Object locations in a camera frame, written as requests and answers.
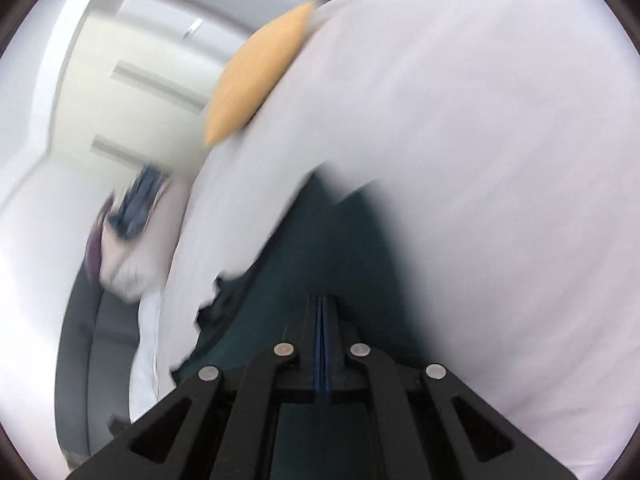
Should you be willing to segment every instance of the blue fabric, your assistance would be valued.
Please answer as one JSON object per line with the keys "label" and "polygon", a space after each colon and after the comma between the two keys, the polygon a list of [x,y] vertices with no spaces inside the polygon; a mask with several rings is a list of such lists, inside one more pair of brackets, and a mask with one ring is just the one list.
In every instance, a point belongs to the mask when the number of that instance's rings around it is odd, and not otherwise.
{"label": "blue fabric", "polygon": [[109,224],[121,240],[133,240],[146,226],[156,196],[168,175],[147,164],[127,191],[117,212],[109,216]]}

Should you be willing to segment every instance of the triangular cutout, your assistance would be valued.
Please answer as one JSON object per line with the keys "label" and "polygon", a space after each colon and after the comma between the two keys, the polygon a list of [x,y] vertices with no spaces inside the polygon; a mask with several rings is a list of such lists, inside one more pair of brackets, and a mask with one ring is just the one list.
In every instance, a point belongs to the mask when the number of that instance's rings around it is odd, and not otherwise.
{"label": "triangular cutout", "polygon": [[451,402],[480,462],[489,462],[513,449],[513,442],[476,412],[466,400],[458,396],[453,397]]}
{"label": "triangular cutout", "polygon": [[156,420],[150,428],[133,441],[130,448],[132,452],[157,464],[164,462],[190,406],[191,399],[183,399],[172,406],[160,420]]}

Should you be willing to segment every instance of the purple pillow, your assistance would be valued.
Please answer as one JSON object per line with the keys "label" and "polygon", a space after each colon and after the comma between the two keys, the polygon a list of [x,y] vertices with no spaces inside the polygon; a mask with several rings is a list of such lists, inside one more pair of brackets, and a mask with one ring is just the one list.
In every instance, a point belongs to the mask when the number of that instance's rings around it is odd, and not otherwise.
{"label": "purple pillow", "polygon": [[107,213],[113,205],[113,193],[109,195],[106,202],[100,209],[94,226],[89,232],[84,248],[84,272],[86,272],[89,281],[98,280],[100,278],[100,267],[102,266],[102,225]]}

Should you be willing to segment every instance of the dark green cloth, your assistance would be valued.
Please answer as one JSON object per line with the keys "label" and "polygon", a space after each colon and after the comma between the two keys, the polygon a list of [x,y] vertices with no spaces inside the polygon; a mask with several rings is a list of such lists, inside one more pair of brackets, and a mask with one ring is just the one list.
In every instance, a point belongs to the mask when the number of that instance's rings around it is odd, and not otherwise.
{"label": "dark green cloth", "polygon": [[[363,190],[334,204],[311,175],[256,262],[239,278],[217,282],[220,292],[198,314],[200,336],[174,372],[176,384],[206,364],[230,369],[280,342],[285,325],[303,318],[309,295],[335,296],[338,318],[396,362],[426,364]],[[364,420],[362,406],[283,406],[271,478],[368,478]]]}

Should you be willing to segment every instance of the silver screw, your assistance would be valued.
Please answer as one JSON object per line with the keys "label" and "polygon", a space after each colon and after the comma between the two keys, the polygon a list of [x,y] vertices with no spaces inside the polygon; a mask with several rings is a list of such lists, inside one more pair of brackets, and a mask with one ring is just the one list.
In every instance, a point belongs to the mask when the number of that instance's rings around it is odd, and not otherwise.
{"label": "silver screw", "polygon": [[280,357],[288,357],[293,354],[294,348],[291,343],[278,343],[273,347],[273,353]]}
{"label": "silver screw", "polygon": [[371,352],[371,348],[369,345],[365,345],[364,343],[356,343],[355,345],[351,345],[349,348],[351,353],[356,357],[366,357]]}
{"label": "silver screw", "polygon": [[203,381],[215,381],[219,375],[220,372],[215,366],[203,366],[198,371],[198,377]]}
{"label": "silver screw", "polygon": [[447,369],[439,364],[429,365],[425,371],[427,372],[427,376],[431,379],[441,379],[447,375]]}

